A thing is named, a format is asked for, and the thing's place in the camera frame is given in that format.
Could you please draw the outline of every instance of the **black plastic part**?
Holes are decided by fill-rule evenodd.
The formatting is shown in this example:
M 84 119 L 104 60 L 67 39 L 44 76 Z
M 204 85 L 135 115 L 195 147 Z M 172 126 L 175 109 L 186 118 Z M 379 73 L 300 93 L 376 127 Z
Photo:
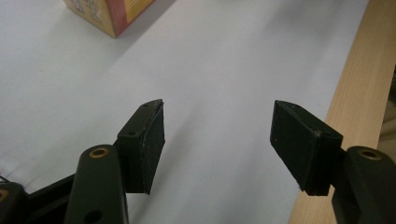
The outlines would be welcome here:
M 361 210 L 356 200 L 349 200 L 340 189 L 335 189 L 332 196 L 332 209 L 334 210 L 337 224 L 358 223 L 361 217 Z
M 29 195 L 32 215 L 29 224 L 61 224 L 69 202 L 74 175 L 70 175 Z
M 0 223 L 24 223 L 30 215 L 27 194 L 23 186 L 8 182 L 0 185 Z
M 101 145 L 85 150 L 78 162 L 65 224 L 128 223 L 119 154 Z
M 275 101 L 271 144 L 301 190 L 328 195 L 343 136 L 299 105 Z
M 115 143 L 126 192 L 150 193 L 164 143 L 163 101 L 141 105 L 121 129 Z
M 344 168 L 361 210 L 359 223 L 395 223 L 396 165 L 393 160 L 368 147 L 351 147 Z

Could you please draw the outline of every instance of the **wooden board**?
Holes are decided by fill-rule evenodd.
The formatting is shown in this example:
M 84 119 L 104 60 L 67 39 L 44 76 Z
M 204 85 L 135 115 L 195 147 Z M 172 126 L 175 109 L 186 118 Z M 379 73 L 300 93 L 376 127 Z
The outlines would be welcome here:
M 325 120 L 344 149 L 376 148 L 395 63 L 396 1 L 370 0 Z M 300 192 L 289 223 L 336 223 L 331 199 Z

